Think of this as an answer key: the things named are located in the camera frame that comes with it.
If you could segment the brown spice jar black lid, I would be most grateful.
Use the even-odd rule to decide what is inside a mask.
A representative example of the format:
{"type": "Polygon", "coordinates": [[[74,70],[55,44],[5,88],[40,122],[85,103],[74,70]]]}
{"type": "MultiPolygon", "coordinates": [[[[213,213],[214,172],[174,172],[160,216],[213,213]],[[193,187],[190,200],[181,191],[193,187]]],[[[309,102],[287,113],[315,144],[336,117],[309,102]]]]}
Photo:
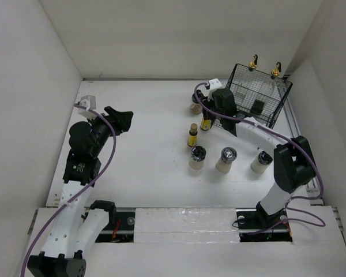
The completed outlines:
{"type": "Polygon", "coordinates": [[[202,107],[200,105],[200,102],[197,100],[196,96],[198,96],[199,100],[203,98],[203,94],[200,89],[196,90],[196,92],[193,93],[191,96],[190,112],[194,115],[202,113],[202,107]]]}

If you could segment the yellow label brown bottle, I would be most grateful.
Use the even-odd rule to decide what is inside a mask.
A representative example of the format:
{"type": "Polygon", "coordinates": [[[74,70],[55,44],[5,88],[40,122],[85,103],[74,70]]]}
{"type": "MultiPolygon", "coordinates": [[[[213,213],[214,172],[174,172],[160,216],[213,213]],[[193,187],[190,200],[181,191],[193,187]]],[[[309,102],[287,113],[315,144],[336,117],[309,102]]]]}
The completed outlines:
{"type": "Polygon", "coordinates": [[[189,136],[187,144],[189,147],[195,147],[197,145],[198,125],[193,123],[190,125],[189,136]]]}
{"type": "Polygon", "coordinates": [[[211,128],[211,126],[212,126],[211,115],[206,110],[203,110],[200,128],[203,131],[207,131],[211,128]]]}

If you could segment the white powder jar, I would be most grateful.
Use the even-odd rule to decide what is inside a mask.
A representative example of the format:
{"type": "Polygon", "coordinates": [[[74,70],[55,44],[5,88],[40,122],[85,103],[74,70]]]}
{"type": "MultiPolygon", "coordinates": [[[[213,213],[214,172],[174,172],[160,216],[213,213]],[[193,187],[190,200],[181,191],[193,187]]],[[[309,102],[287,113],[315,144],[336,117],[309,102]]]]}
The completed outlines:
{"type": "Polygon", "coordinates": [[[196,145],[191,149],[191,158],[189,160],[189,165],[195,170],[200,170],[204,166],[204,161],[206,158],[206,149],[203,146],[196,145]]]}
{"type": "Polygon", "coordinates": [[[221,173],[228,173],[232,167],[232,163],[237,158],[237,151],[232,147],[225,147],[221,151],[221,157],[216,163],[216,168],[221,173]]]}
{"type": "Polygon", "coordinates": [[[273,162],[273,158],[265,151],[260,151],[251,163],[251,169],[257,174],[263,174],[270,164],[273,162]]]}

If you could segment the clear oil bottle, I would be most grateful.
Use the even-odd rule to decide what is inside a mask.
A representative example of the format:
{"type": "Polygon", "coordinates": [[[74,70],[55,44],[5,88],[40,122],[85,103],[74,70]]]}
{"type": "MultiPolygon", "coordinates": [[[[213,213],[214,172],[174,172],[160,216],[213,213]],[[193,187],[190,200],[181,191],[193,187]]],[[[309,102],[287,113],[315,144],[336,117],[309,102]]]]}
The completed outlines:
{"type": "Polygon", "coordinates": [[[249,62],[249,65],[244,73],[242,73],[238,86],[237,86],[237,95],[240,97],[240,103],[243,103],[243,101],[246,98],[247,95],[247,89],[252,84],[253,79],[253,73],[254,70],[258,66],[258,55],[254,54],[253,60],[249,62]]]}

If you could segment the oil bottle with dark contents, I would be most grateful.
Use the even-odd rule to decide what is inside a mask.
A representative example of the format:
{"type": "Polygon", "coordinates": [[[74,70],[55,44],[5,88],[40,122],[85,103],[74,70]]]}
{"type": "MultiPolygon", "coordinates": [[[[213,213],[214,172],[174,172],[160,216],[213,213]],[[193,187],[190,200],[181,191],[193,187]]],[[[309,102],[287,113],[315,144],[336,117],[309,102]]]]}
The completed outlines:
{"type": "Polygon", "coordinates": [[[276,89],[276,79],[281,73],[281,62],[276,63],[276,67],[272,69],[270,75],[262,83],[256,99],[251,107],[251,112],[260,115],[265,109],[266,112],[273,111],[274,99],[272,97],[276,89]]]}

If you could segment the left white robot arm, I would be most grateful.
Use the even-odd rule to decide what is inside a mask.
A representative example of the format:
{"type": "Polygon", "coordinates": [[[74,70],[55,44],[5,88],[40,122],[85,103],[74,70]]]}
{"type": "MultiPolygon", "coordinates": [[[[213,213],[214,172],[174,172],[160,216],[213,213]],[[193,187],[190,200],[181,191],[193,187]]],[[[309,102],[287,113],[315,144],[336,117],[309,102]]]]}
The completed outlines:
{"type": "Polygon", "coordinates": [[[105,107],[104,114],[75,104],[85,121],[69,129],[70,151],[66,159],[59,207],[40,229],[25,255],[20,276],[84,276],[86,255],[102,229],[116,225],[113,202],[96,200],[87,211],[86,202],[105,166],[98,158],[109,138],[128,132],[133,112],[105,107]]]}

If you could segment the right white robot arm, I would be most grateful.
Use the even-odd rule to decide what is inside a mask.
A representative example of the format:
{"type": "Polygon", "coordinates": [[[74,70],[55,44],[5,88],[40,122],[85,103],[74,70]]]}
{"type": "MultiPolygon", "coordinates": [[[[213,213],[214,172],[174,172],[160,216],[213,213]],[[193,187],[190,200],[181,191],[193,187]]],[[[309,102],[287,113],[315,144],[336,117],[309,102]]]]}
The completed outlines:
{"type": "Polygon", "coordinates": [[[258,159],[258,163],[273,162],[274,184],[257,203],[250,222],[255,224],[258,233],[276,227],[279,225],[276,218],[295,198],[295,191],[320,176],[308,140],[303,136],[287,137],[277,133],[249,113],[240,112],[229,89],[217,89],[208,96],[195,92],[193,98],[202,107],[206,119],[218,119],[226,131],[261,149],[264,157],[258,159]]]}

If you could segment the metal mounting rail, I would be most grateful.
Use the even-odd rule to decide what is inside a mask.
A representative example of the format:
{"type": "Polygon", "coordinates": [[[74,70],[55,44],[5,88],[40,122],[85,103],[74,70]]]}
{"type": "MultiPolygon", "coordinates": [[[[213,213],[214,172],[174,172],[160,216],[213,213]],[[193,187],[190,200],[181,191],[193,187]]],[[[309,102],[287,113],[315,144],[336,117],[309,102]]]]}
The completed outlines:
{"type": "Polygon", "coordinates": [[[235,208],[120,208],[114,224],[106,226],[96,240],[140,244],[292,242],[287,224],[259,234],[257,226],[246,218],[252,212],[235,208]]]}

